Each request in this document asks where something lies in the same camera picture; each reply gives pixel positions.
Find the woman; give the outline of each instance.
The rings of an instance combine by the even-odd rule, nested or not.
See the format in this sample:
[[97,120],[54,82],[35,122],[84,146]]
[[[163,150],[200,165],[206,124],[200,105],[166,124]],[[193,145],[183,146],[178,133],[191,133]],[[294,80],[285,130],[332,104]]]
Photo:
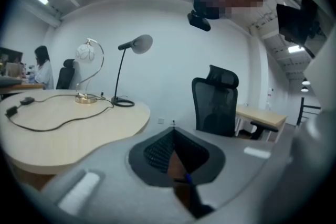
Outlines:
[[46,46],[39,46],[35,50],[37,70],[35,73],[35,81],[45,85],[46,90],[54,88],[53,70],[50,64],[50,58]]

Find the gold lamp base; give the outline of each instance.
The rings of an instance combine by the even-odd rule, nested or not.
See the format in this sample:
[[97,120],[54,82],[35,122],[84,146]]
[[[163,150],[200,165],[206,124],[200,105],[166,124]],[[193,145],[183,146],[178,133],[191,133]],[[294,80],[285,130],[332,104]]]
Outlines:
[[84,96],[77,95],[75,101],[80,104],[93,104],[96,103],[97,97],[90,94],[85,94]]

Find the railing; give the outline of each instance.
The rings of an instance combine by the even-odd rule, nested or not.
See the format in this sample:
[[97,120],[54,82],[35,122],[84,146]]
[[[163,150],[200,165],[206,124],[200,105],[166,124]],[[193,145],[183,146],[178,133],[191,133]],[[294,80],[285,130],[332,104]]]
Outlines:
[[316,110],[321,110],[321,107],[320,106],[314,106],[314,105],[305,105],[305,98],[302,97],[301,98],[301,107],[300,107],[300,113],[299,113],[299,117],[298,117],[298,121],[296,122],[296,125],[299,126],[300,123],[302,123],[302,118],[303,119],[309,119],[309,115],[304,115],[304,113],[306,114],[313,114],[313,115],[318,115],[320,113],[320,111],[317,111],[318,113],[314,113],[314,112],[311,112],[311,111],[304,111],[305,108],[308,108],[308,109],[316,109]]

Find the chair headrest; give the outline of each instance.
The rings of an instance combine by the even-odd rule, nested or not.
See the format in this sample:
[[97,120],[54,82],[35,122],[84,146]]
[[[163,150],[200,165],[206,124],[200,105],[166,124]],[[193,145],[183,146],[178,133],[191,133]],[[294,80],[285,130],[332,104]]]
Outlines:
[[74,59],[68,59],[68,60],[65,60],[63,65],[64,67],[73,67],[73,62],[74,62]]
[[238,76],[232,71],[210,65],[210,72],[206,78],[209,83],[225,84],[226,87],[235,89],[239,85]]

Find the power cord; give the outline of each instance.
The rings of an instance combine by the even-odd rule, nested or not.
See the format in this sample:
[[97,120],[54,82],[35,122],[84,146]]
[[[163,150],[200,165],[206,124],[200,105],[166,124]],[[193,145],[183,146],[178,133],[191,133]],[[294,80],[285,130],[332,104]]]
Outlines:
[[51,99],[51,98],[59,97],[59,96],[75,96],[75,95],[73,95],[73,94],[59,94],[59,95],[54,95],[54,96],[52,96],[52,97],[48,97],[48,98],[46,98],[46,99],[44,99],[44,100],[41,100],[41,101],[35,100],[34,98],[25,98],[24,100],[20,101],[21,104],[20,104],[19,106],[13,106],[13,107],[7,109],[7,113],[6,113],[5,115],[6,115],[6,117],[9,119],[9,121],[10,121],[11,123],[13,123],[13,124],[14,124],[15,126],[17,126],[17,127],[23,128],[23,129],[25,129],[25,130],[29,130],[29,131],[33,131],[33,132],[51,132],[51,131],[54,131],[54,130],[57,130],[57,129],[61,128],[63,125],[65,125],[65,124],[67,124],[67,123],[69,123],[69,122],[90,119],[90,118],[93,118],[93,117],[95,117],[95,116],[98,116],[98,115],[102,114],[102,113],[105,112],[107,109],[112,109],[112,108],[114,108],[114,105],[112,104],[112,102],[109,101],[109,100],[107,100],[107,99],[103,96],[103,93],[101,93],[101,96],[100,96],[100,97],[99,97],[99,96],[96,96],[96,95],[93,95],[93,96],[96,97],[99,101],[108,101],[108,102],[110,102],[110,103],[112,104],[112,106],[108,106],[108,107],[105,108],[103,111],[101,111],[101,112],[99,112],[99,113],[97,113],[97,114],[95,114],[95,115],[91,115],[91,116],[84,117],[84,118],[76,118],[76,119],[68,120],[68,121],[66,121],[66,122],[64,122],[64,123],[62,123],[62,124],[60,124],[59,126],[54,127],[54,128],[51,128],[51,129],[39,130],[39,129],[29,128],[29,127],[25,127],[25,126],[22,126],[22,125],[20,125],[20,124],[17,124],[17,123],[15,123],[15,122],[11,119],[11,117],[17,113],[17,110],[18,110],[22,105],[28,105],[28,104],[31,104],[31,103],[33,103],[33,102],[43,103],[43,102],[45,102],[45,101],[47,101],[47,100],[49,100],[49,99]]

